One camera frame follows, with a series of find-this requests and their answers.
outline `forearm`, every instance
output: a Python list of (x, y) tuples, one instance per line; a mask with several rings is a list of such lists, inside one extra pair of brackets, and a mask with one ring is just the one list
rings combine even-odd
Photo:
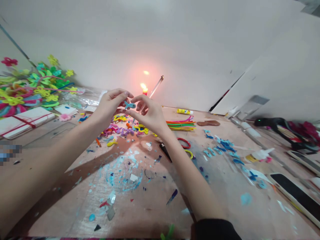
[(95, 118), (88, 118), (10, 180), (1, 183), (0, 192), (5, 193), (0, 197), (2, 239), (94, 141), (101, 128)]
[(161, 138), (183, 183), (196, 219), (226, 219), (226, 215), (219, 207), (215, 194), (181, 147), (174, 133), (168, 128)]

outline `lit candle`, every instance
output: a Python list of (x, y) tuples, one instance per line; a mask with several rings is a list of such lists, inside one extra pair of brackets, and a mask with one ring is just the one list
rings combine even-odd
[(144, 83), (141, 83), (140, 86), (142, 88), (142, 94), (147, 95), (148, 93), (147, 86)]

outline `white wall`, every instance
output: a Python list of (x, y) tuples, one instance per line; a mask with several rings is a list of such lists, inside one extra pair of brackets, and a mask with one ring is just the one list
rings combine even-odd
[(320, 119), (320, 18), (305, 13), (277, 37), (212, 113), (226, 114), (253, 95), (270, 99), (252, 118)]
[(0, 23), (35, 62), (53, 54), (84, 86), (208, 111), (287, 30), (292, 0), (2, 0)]
[[(31, 64), (25, 58), (25, 56), (14, 46), (14, 44), (9, 40), (9, 38), (0, 29), (0, 61), (5, 57), (10, 57), (11, 59), (18, 60), (19, 69), (31, 69)], [(9, 72), (6, 65), (0, 63), (0, 75), (2, 71)]]

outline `red ring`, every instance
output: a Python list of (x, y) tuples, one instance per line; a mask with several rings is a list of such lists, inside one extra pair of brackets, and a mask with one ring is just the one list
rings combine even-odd
[(187, 140), (185, 140), (185, 139), (183, 139), (183, 138), (177, 138), (177, 139), (178, 139), (178, 140), (181, 140), (181, 141), (184, 141), (186, 144), (188, 144), (187, 147), (181, 145), (184, 149), (189, 149), (189, 148), (191, 148), (191, 144), (190, 144)]

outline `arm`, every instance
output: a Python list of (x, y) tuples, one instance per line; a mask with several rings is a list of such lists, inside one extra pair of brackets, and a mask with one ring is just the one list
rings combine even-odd
[(133, 103), (137, 101), (140, 101), (137, 111), (140, 110), (143, 102), (148, 107), (147, 110), (142, 111), (141, 115), (132, 110), (122, 110), (121, 112), (131, 115), (161, 137), (186, 189), (186, 195), (196, 219), (226, 219), (225, 213), (219, 207), (220, 204), (216, 195), (181, 147), (174, 133), (167, 126), (161, 107), (145, 95), (137, 96), (131, 100)]
[(45, 194), (78, 156), (109, 126), (123, 100), (133, 95), (115, 89), (103, 95), (94, 114), (72, 129), (61, 141), (40, 155), (9, 181), (0, 184), (0, 238)]

